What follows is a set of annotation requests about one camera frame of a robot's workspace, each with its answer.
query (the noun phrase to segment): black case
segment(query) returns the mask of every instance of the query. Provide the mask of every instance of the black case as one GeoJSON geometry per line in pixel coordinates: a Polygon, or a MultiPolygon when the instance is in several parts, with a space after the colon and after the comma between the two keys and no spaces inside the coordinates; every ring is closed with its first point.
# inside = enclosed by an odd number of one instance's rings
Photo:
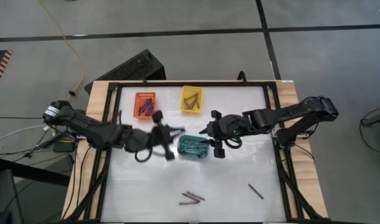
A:
{"type": "MultiPolygon", "coordinates": [[[[166,80],[164,66],[148,50],[125,61],[121,65],[105,73],[98,80],[166,80]]],[[[85,91],[90,95],[93,82],[87,84],[85,91]]]]}

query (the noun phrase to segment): white cable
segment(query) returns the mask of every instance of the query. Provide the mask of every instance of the white cable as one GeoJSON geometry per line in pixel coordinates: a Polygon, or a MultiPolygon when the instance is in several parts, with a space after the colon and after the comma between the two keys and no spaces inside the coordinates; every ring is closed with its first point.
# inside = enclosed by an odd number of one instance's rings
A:
{"type": "Polygon", "coordinates": [[[11,132],[11,133],[9,133],[9,134],[7,134],[7,135],[1,137],[0,140],[4,139],[4,138],[6,138],[6,137],[8,137],[8,136],[10,136],[10,135],[12,135],[12,134],[19,133],[19,132],[21,132],[21,131],[25,131],[25,130],[33,129],[33,128],[43,128],[44,126],[45,126],[45,125],[43,124],[43,125],[36,125],[36,126],[32,126],[32,127],[22,128],[22,129],[19,129],[19,130],[17,130],[17,131],[13,131],[13,132],[11,132]]]}

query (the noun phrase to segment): gray floor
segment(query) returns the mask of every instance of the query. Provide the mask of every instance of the gray floor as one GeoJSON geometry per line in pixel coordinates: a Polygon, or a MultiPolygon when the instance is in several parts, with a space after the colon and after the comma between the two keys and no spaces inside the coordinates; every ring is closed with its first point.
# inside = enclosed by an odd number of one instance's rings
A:
{"type": "MultiPolygon", "coordinates": [[[[378,0],[262,3],[269,27],[380,24],[378,0]]],[[[45,0],[45,4],[70,35],[261,27],[253,0],[45,0]]],[[[36,0],[0,1],[0,37],[46,35],[60,34],[36,0]]],[[[334,123],[320,124],[310,140],[330,218],[380,223],[380,154],[369,150],[358,133],[362,115],[380,108],[380,29],[271,33],[271,39],[281,77],[295,81],[299,97],[328,96],[340,111],[334,123]]],[[[274,78],[262,33],[71,43],[84,61],[85,83],[144,49],[165,65],[171,80],[234,79],[240,70],[249,79],[274,78]]],[[[14,51],[0,84],[0,116],[41,116],[51,101],[65,98],[80,78],[78,61],[62,41],[5,42],[0,49],[14,51]]],[[[87,100],[81,91],[72,103],[85,109],[87,100]]],[[[41,121],[0,120],[0,137],[37,124],[41,121]]],[[[366,137],[380,149],[378,131],[380,125],[366,130],[366,137]]],[[[11,136],[0,142],[0,151],[31,148],[41,134],[36,129],[11,136]]],[[[38,153],[20,162],[31,164],[57,155],[38,153]]]]}

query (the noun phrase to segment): white table surface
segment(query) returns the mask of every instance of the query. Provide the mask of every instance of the white table surface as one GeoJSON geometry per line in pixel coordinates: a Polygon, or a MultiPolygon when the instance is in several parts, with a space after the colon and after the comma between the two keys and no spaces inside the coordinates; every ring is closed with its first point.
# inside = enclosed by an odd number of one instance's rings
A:
{"type": "MultiPolygon", "coordinates": [[[[122,121],[133,128],[151,130],[151,120],[133,118],[136,92],[156,92],[156,108],[164,114],[163,123],[185,127],[186,134],[198,135],[209,121],[210,111],[223,116],[266,107],[263,90],[257,86],[204,87],[200,114],[180,111],[182,87],[123,87],[119,109],[122,121]]],[[[204,159],[178,155],[177,141],[170,146],[175,160],[152,156],[145,163],[134,154],[113,149],[103,202],[102,222],[284,222],[279,178],[270,135],[242,138],[240,149],[226,149],[226,158],[204,159]],[[263,195],[259,198],[248,186],[263,195]],[[187,190],[206,200],[196,205],[188,201],[187,190]]],[[[162,147],[155,151],[163,152],[162,147]]],[[[147,151],[139,153],[145,158],[147,151]]]]}

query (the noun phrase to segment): orange bin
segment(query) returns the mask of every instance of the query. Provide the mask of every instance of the orange bin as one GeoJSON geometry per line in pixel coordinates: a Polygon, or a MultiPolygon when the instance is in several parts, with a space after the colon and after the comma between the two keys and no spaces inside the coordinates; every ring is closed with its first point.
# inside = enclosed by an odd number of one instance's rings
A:
{"type": "Polygon", "coordinates": [[[147,93],[136,93],[136,98],[134,99],[134,110],[133,110],[133,116],[138,119],[150,119],[151,116],[154,114],[155,111],[155,101],[156,101],[156,93],[154,92],[147,92],[147,93]],[[146,116],[146,113],[149,112],[147,111],[148,109],[142,108],[144,104],[147,101],[151,101],[152,109],[150,115],[146,116]]]}

